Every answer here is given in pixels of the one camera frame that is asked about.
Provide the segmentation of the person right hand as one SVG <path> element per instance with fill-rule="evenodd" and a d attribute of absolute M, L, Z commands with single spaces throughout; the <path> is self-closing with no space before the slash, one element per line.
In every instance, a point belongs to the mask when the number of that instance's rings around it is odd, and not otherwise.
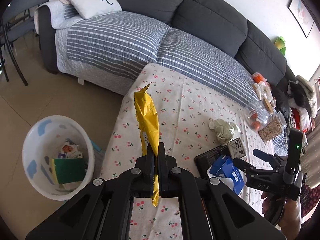
<path fill-rule="evenodd" d="M 281 198 L 275 202 L 280 204 L 280 211 L 282 211 L 278 221 L 281 233 L 286 239 L 296 239 L 302 224 L 300 198 L 298 197 L 296 201 Z"/>

